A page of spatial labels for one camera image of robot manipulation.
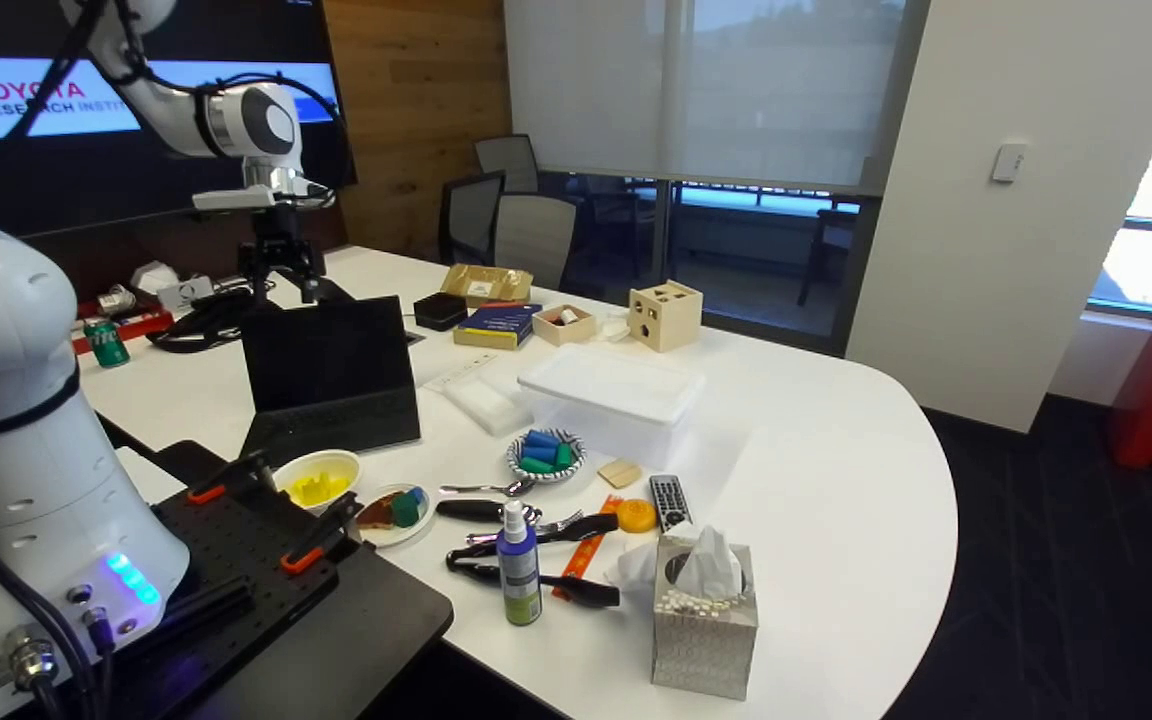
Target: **small wooden block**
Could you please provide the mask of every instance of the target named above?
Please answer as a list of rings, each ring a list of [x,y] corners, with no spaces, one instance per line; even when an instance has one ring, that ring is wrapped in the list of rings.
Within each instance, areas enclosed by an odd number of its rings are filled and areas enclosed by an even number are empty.
[[[607,460],[607,463],[601,468],[601,481],[611,483],[611,488],[629,488],[629,483],[637,483],[639,475],[645,475],[645,468],[633,463],[633,460]]]

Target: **black chair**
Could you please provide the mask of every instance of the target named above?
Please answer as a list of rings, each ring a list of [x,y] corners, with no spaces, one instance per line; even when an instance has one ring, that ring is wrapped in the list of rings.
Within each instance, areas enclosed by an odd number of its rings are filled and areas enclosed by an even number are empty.
[[[577,241],[577,205],[566,196],[501,196],[492,258],[534,273],[544,287],[566,287]]]
[[[507,196],[536,196],[540,192],[540,165],[534,135],[492,135],[472,144],[481,171],[505,171]]]
[[[825,277],[834,255],[853,255],[855,248],[855,228],[862,217],[855,211],[840,211],[840,207],[825,207],[815,211],[815,230],[814,230],[814,248],[807,248],[807,269],[803,269],[803,283],[799,283],[799,304],[807,304],[814,283]]]
[[[443,228],[439,228],[443,265],[492,265],[501,192],[505,171],[443,182]]]

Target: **monitor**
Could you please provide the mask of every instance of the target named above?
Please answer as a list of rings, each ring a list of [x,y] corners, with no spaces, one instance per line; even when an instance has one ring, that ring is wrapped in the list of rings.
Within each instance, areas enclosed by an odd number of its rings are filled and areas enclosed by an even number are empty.
[[[23,144],[6,144],[23,101],[66,44],[62,0],[0,0],[0,228],[58,235],[76,228],[185,217],[193,192],[242,186],[238,158],[177,155],[141,129],[105,76],[81,61]],[[326,0],[177,0],[144,36],[148,65],[177,84],[238,73],[291,76],[339,106]],[[345,106],[331,115],[295,91],[305,171],[345,186],[358,179]]]

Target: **notebook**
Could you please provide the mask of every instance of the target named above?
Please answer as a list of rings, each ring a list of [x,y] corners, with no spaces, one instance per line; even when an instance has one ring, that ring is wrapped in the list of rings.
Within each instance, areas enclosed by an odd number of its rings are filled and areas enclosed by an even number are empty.
[[[253,429],[244,454],[420,440],[401,300],[273,310],[244,326]]]

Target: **spray bottle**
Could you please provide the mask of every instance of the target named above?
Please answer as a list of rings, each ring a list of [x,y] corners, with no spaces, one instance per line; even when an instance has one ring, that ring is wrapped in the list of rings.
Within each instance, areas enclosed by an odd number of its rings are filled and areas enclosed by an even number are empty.
[[[528,628],[540,619],[540,547],[536,526],[519,498],[505,505],[501,535],[501,590],[505,590],[505,619]]]

